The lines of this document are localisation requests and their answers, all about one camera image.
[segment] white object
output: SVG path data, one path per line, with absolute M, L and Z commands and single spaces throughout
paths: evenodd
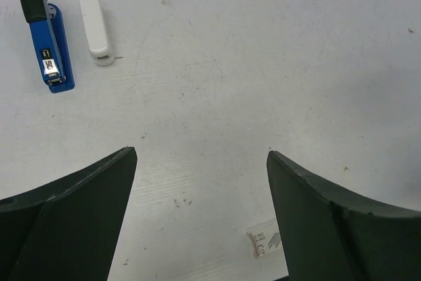
M 114 54 L 99 0 L 79 0 L 89 52 L 99 66 L 114 62 Z
M 282 248 L 281 235 L 275 219 L 250 227 L 246 233 L 255 249 L 255 257 L 263 257 Z

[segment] small label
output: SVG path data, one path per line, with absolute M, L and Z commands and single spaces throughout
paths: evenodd
M 51 50 L 42 49 L 41 56 L 42 56 L 42 63 L 44 64 L 44 75 L 48 75 L 48 77 L 58 76 L 59 70 L 57 69 L 55 61 L 51 56 Z
M 269 220 L 247 230 L 253 247 L 255 257 L 262 257 L 282 248 L 281 234 L 276 220 Z

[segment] blue stapler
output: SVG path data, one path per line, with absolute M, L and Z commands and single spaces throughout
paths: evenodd
M 20 0 L 43 81 L 52 93 L 74 88 L 61 12 L 47 0 Z

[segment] white surface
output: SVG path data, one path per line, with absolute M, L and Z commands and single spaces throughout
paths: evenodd
M 421 209 L 419 0 L 102 0 L 122 57 L 107 71 L 89 59 L 78 0 L 50 1 L 76 81 L 57 95 L 19 0 L 0 0 L 0 197 L 135 146 L 109 280 L 285 275 L 282 252 L 254 259 L 245 234 L 274 217 L 270 148 Z
M 109 41 L 103 10 L 99 0 L 79 0 L 87 46 L 94 61 L 99 66 L 114 62 L 114 54 Z

